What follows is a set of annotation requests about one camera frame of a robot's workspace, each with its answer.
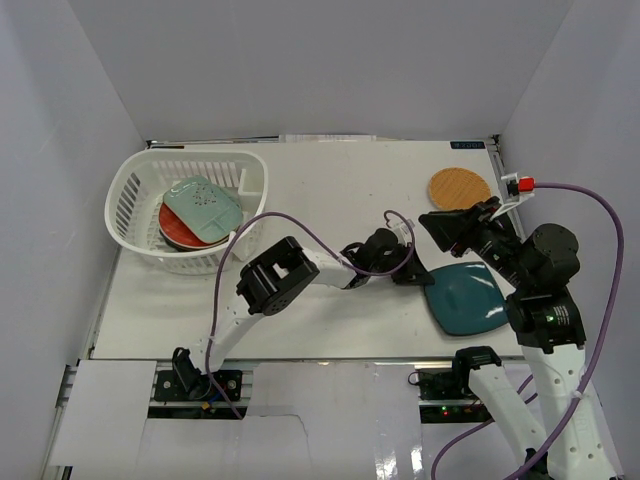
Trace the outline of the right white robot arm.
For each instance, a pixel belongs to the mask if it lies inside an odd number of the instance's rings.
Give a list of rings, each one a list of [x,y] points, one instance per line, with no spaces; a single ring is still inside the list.
[[[420,216],[443,252],[476,253],[514,291],[506,314],[536,387],[535,418],[489,347],[455,354],[451,384],[461,397],[478,397],[509,444],[515,479],[614,479],[601,442],[588,384],[586,334],[569,290],[579,271],[579,244],[565,227],[546,223],[521,240],[495,197],[469,209]]]

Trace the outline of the light green rectangular plate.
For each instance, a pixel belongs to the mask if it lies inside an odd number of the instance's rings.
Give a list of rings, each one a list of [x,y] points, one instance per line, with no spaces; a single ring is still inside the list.
[[[243,223],[239,200],[203,176],[172,186],[163,203],[202,242],[216,243]]]

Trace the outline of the orange woven round plate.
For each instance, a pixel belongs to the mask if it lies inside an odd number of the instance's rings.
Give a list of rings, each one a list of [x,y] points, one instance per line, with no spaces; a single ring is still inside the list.
[[[427,192],[435,207],[443,211],[468,209],[492,196],[489,185],[480,175],[460,167],[435,173]]]

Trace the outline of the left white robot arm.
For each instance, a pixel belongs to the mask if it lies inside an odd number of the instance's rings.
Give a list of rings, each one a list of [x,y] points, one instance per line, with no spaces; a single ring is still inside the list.
[[[220,390],[213,373],[231,350],[259,320],[282,312],[308,286],[353,290],[373,276],[388,276],[400,286],[435,284],[414,243],[397,231],[379,228],[366,241],[351,243],[336,256],[305,248],[292,236],[278,241],[241,269],[234,296],[225,308],[214,298],[210,333],[199,341],[196,351],[174,350],[172,373],[181,394],[200,400]]]

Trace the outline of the dark teal angular plate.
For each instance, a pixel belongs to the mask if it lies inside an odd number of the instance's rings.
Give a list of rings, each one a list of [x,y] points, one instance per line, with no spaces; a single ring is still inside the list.
[[[424,287],[429,311],[449,336],[484,334],[508,323],[502,292],[482,262],[450,264],[431,272]]]

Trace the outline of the grey deer pattern plate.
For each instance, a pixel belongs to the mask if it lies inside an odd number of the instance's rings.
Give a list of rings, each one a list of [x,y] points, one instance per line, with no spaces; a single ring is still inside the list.
[[[204,245],[201,245],[201,246],[188,246],[188,245],[183,245],[183,244],[176,243],[176,242],[172,241],[163,232],[160,233],[160,237],[164,240],[164,242],[169,247],[177,250],[178,252],[202,251],[202,250],[206,250],[206,249],[209,249],[209,248],[214,248],[214,247],[217,247],[219,245],[225,244],[229,239],[229,237],[225,237],[225,238],[221,239],[220,241],[212,243],[212,244],[204,244]]]

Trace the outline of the red and teal floral plate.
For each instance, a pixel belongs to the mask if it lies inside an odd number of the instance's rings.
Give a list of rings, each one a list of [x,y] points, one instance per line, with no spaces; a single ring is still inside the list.
[[[201,246],[201,241],[167,206],[162,203],[158,213],[159,232],[176,243],[188,246]]]

